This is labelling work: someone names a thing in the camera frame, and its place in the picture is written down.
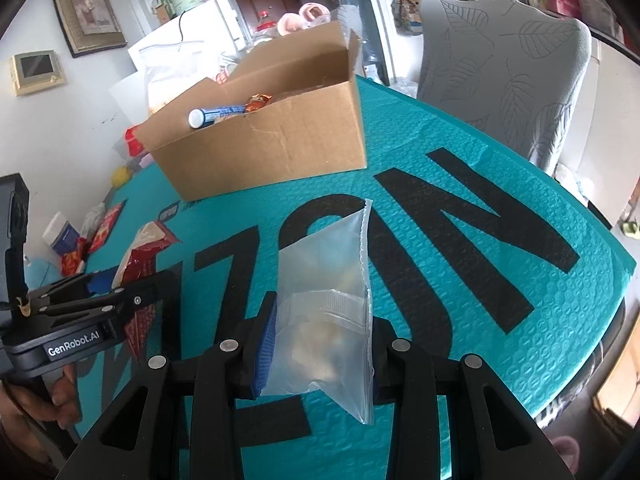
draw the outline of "finger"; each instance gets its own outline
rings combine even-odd
[[[64,406],[58,408],[58,425],[63,430],[66,430],[69,426],[77,424],[82,418],[80,412],[80,406],[77,402],[68,402]]]
[[[56,420],[58,417],[58,409],[53,405],[42,400],[31,390],[27,390],[21,386],[9,384],[15,400],[22,406],[25,412],[29,413],[35,420]]]
[[[71,382],[71,384],[76,384],[76,380],[78,377],[78,369],[76,368],[76,363],[64,365],[62,367],[62,373],[67,379],[69,379],[69,382]]]
[[[53,383],[51,387],[51,400],[56,406],[62,406],[77,396],[78,390],[66,374]]]

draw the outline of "screw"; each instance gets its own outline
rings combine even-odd
[[[469,368],[479,368],[482,366],[482,359],[475,354],[469,354],[465,357],[465,365]]]
[[[396,339],[391,343],[391,348],[393,348],[397,352],[406,352],[409,348],[411,348],[411,343],[409,343],[406,339]]]
[[[225,339],[222,343],[220,343],[220,349],[223,352],[233,352],[238,347],[238,341],[236,341],[235,339]]]
[[[166,364],[166,358],[162,355],[154,355],[151,359],[149,359],[149,368],[152,370],[158,370],[158,368],[162,368]]]

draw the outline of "picture frame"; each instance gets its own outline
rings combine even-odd
[[[110,0],[53,0],[72,57],[127,45]]]

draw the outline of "teal tablecloth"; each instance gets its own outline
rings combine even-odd
[[[214,342],[225,288],[246,296],[246,305],[225,305],[227,313],[246,308],[246,316],[254,315],[265,291],[276,288],[278,244],[371,198],[374,314],[434,353],[484,356],[536,414],[593,351],[635,262],[590,212],[523,158],[433,107],[369,81],[358,86],[366,170],[179,203],[167,225],[182,243],[158,263],[181,272],[182,311],[156,316],[147,354],[168,348],[183,358],[200,354]],[[180,200],[155,165],[114,202],[124,198],[124,211],[88,270],[116,266],[137,229]],[[128,380],[129,353],[119,347],[80,369],[83,434]],[[362,426],[321,392],[294,401],[275,423],[266,407],[267,429],[258,424],[247,436],[247,443],[275,441],[242,448],[247,480],[385,477],[392,406],[376,407],[375,425]],[[283,440],[305,433],[300,418],[310,434]],[[270,434],[270,424],[280,429]],[[188,446],[184,435],[181,443]]]

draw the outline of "cardboard box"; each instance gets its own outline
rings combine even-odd
[[[158,110],[136,131],[184,200],[197,200],[367,167],[354,76],[358,38],[347,47],[331,22],[257,45],[229,80],[206,78]],[[322,88],[194,130],[194,108],[245,104]]]

